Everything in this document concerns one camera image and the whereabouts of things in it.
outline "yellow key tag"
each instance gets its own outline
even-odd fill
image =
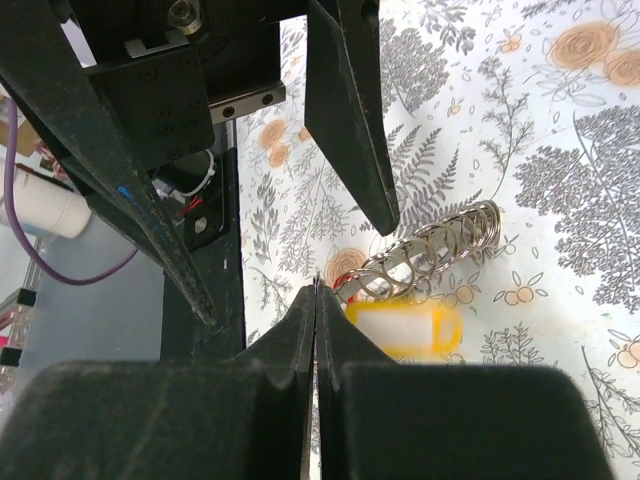
[[[403,300],[354,302],[347,305],[345,315],[395,360],[410,357],[429,361],[453,353],[464,330],[460,312],[438,306],[435,300],[421,304]]]

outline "bolt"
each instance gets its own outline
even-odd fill
[[[188,116],[184,122],[182,122],[182,126],[185,128],[191,128],[196,124],[196,119],[192,116]]]
[[[140,79],[145,82],[153,82],[158,77],[158,72],[155,68],[147,67],[140,70]]]
[[[173,130],[174,127],[170,123],[165,123],[159,129],[160,135],[162,135],[163,137],[168,137],[169,135],[171,135],[173,133]]]
[[[169,160],[178,160],[180,157],[182,157],[182,150],[179,148],[172,148],[167,152],[167,158]]]
[[[185,55],[182,57],[182,60],[180,60],[180,68],[183,70],[191,70],[195,66],[196,62],[191,55]]]
[[[178,0],[173,4],[169,13],[176,19],[183,20],[189,16],[191,5],[184,0]]]
[[[196,220],[196,223],[194,225],[194,231],[197,234],[204,232],[207,229],[207,223],[208,222],[206,217],[200,217],[198,220]]]
[[[204,101],[201,97],[193,97],[191,99],[191,108],[198,109],[204,107]]]
[[[156,120],[166,120],[170,116],[171,116],[171,111],[168,108],[165,108],[165,107],[156,108],[153,111],[153,117]]]

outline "fern print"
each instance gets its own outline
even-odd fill
[[[447,202],[447,192],[453,190],[455,184],[458,151],[444,172],[429,181],[435,165],[436,140],[441,129],[432,131],[415,148],[420,128],[418,126],[411,130],[397,145],[395,143],[401,128],[393,130],[387,138],[401,212],[396,230],[399,237],[409,236],[423,225],[436,222],[438,218],[472,203],[482,193],[482,190],[478,190],[463,202]]]
[[[295,193],[296,210],[282,229],[283,247],[278,267],[291,273],[308,275],[315,264],[311,241],[336,240],[347,231],[349,211],[333,192],[344,189],[326,160],[314,167],[316,145],[309,146],[293,166],[301,179]]]
[[[424,11],[420,15],[420,26],[429,34],[437,34],[443,46],[454,47],[464,55],[473,50],[475,29],[460,26],[467,14],[465,2],[460,0],[421,0]]]
[[[270,311],[274,314],[271,319],[271,326],[273,326],[289,310],[287,296],[291,293],[291,284],[282,275],[269,278],[262,270],[255,267],[249,268],[260,275],[260,287],[262,288],[260,310],[264,311],[268,306],[271,306]]]
[[[380,21],[380,82],[384,113],[399,100],[413,115],[440,91],[449,77],[443,53],[443,47],[425,44],[417,29],[407,28],[397,33],[394,20]],[[420,68],[406,68],[406,65],[420,65]]]
[[[491,154],[494,159],[494,167],[500,172],[500,181],[496,191],[491,196],[494,198],[507,176],[509,162],[514,155],[524,153],[528,142],[533,138],[534,123],[530,120],[522,121],[520,118],[528,109],[529,94],[525,93],[518,98],[513,98],[508,90],[512,86],[511,70],[502,68],[502,62],[497,57],[485,59],[478,68],[478,73],[485,77],[492,85],[482,94],[482,98],[495,107],[482,117],[483,122],[494,123],[498,127],[501,140],[482,140],[480,146]]]
[[[558,264],[578,276],[601,274],[593,300],[640,308],[640,107],[574,117],[579,148],[540,147],[518,166],[516,202],[562,215]]]
[[[485,365],[538,365],[544,361],[538,349],[532,345],[533,338],[529,336],[529,328],[523,327],[522,322],[511,328],[500,331],[491,330],[484,336],[481,353],[484,355],[482,363]]]
[[[584,347],[582,356],[596,391],[596,400],[586,403],[593,416],[602,450],[609,458],[629,458],[633,465],[640,467],[640,429],[633,428],[630,420],[616,414],[613,404],[613,401],[618,402],[630,416],[640,413],[640,398],[632,397],[625,389],[618,387],[616,380],[608,373],[591,367]]]
[[[270,174],[263,175],[257,195],[262,205],[251,216],[251,225],[256,232],[253,248],[255,249],[256,258],[264,265],[266,261],[271,262],[269,245],[271,241],[278,238],[280,230],[278,209],[273,206],[276,199],[276,190],[271,184]]]
[[[583,0],[582,3],[589,3],[590,0]],[[527,5],[522,8],[522,18],[525,20],[529,20],[536,15],[540,15],[542,13],[553,13],[556,10],[559,10],[561,7],[565,5],[571,5],[572,3],[577,3],[577,0],[551,0],[551,1],[542,1],[536,2],[532,5]]]

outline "red wire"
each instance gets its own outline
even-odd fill
[[[349,281],[351,279],[351,277],[349,275],[341,275],[339,276],[336,281],[333,283],[333,289],[335,290],[336,288],[338,288],[340,285],[342,285],[343,283]],[[353,303],[356,301],[356,296],[352,296],[347,300],[347,304],[349,303]]]
[[[202,199],[200,197],[194,198],[193,200],[191,200],[191,203],[189,205],[187,205],[184,209],[178,212],[178,216],[184,217],[187,213],[189,213],[191,210],[196,208],[201,203],[202,203]]]

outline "white container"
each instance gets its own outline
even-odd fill
[[[18,220],[29,233],[50,232],[75,238],[87,226],[91,210],[74,192],[16,169],[14,202]],[[0,159],[0,223],[9,225],[4,205],[4,159]]]

